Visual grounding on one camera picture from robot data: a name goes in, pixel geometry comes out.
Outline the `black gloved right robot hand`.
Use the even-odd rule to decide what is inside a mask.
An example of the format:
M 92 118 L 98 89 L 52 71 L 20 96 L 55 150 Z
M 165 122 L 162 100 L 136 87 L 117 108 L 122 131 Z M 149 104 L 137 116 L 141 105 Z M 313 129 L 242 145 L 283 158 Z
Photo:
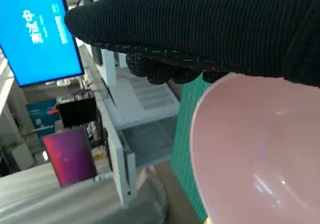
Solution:
M 228 73 L 320 85 L 320 0 L 98 0 L 64 23 L 153 85 Z

